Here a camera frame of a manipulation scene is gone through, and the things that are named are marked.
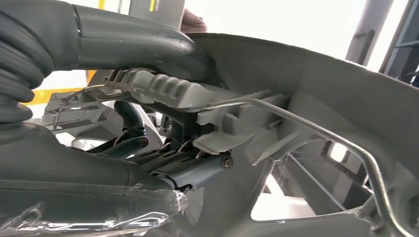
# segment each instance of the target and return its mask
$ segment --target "metal rod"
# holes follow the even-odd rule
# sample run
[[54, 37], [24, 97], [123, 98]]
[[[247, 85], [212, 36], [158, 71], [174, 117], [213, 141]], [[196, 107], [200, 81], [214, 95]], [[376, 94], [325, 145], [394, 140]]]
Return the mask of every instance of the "metal rod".
[[377, 160], [375, 157], [366, 151], [364, 148], [356, 145], [355, 143], [347, 140], [346, 138], [343, 138], [334, 132], [327, 130], [326, 128], [323, 128], [309, 120], [306, 120], [296, 114], [293, 114], [285, 109], [279, 108], [275, 105], [269, 104], [267, 102], [253, 99], [253, 98], [237, 98], [237, 99], [231, 99], [231, 100], [224, 100], [219, 101], [215, 103], [211, 103], [204, 106], [196, 106], [191, 107], [189, 109], [184, 109], [182, 111], [189, 112], [189, 113], [197, 113], [201, 111], [207, 111], [207, 110], [213, 110], [213, 109], [219, 109], [229, 106], [235, 106], [235, 105], [244, 105], [244, 104], [251, 104], [255, 105], [261, 108], [264, 108], [278, 116], [281, 116], [285, 119], [289, 119], [293, 122], [296, 122], [298, 124], [301, 124], [303, 126], [306, 126], [313, 130], [315, 133], [337, 143], [341, 143], [347, 147], [349, 151], [356, 154], [364, 164], [364, 167], [369, 174], [370, 177], [370, 183], [374, 191], [374, 198], [377, 204], [377, 209], [379, 214], [381, 215], [381, 218], [383, 222], [390, 227], [393, 231], [395, 231], [395, 234], [399, 234], [402, 236], [407, 237], [413, 237], [408, 231], [406, 231], [398, 222], [397, 218], [394, 215], [393, 209], [390, 204], [389, 197], [387, 195], [387, 189], [385, 187], [384, 179], [381, 174], [380, 168], [378, 166]]
[[342, 210], [342, 211], [346, 211], [347, 209], [339, 203], [338, 200], [336, 200], [336, 198], [329, 192], [329, 190], [327, 190], [317, 179], [316, 177], [314, 177], [310, 171], [308, 171], [304, 166], [302, 166], [302, 164], [291, 154], [288, 154], [289, 157], [294, 160], [294, 162], [308, 175], [308, 177], [310, 177], [314, 183], [317, 184], [317, 186], [319, 186], [319, 188], [327, 195], [329, 196], [329, 198]]

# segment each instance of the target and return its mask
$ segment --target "screw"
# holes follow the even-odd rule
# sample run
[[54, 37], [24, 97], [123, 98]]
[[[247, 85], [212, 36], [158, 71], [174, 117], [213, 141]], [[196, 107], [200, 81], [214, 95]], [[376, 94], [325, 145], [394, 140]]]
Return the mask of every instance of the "screw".
[[221, 162], [222, 168], [225, 170], [229, 170], [233, 168], [233, 159], [231, 157], [224, 157]]
[[148, 145], [148, 138], [142, 137], [140, 140], [138, 140], [138, 144], [142, 147], [145, 147]]

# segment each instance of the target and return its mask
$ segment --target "black hose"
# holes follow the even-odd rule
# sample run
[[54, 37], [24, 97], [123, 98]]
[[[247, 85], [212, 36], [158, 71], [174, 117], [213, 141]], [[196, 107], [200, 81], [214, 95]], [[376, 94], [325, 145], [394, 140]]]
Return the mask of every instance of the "black hose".
[[50, 54], [18, 22], [0, 14], [0, 123], [21, 122], [32, 112], [19, 102], [30, 102], [54, 68]]

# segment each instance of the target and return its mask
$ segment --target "metal frame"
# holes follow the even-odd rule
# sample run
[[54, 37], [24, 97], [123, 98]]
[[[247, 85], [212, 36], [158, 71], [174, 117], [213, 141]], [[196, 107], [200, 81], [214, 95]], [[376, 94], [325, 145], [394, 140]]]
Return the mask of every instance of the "metal frame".
[[380, 72], [396, 78], [402, 74], [416, 70], [419, 64], [419, 49], [412, 47], [397, 47], [397, 45], [419, 40], [419, 29], [417, 28], [418, 22], [419, 0], [411, 0], [402, 17], [398, 30], [399, 33], [395, 35]]

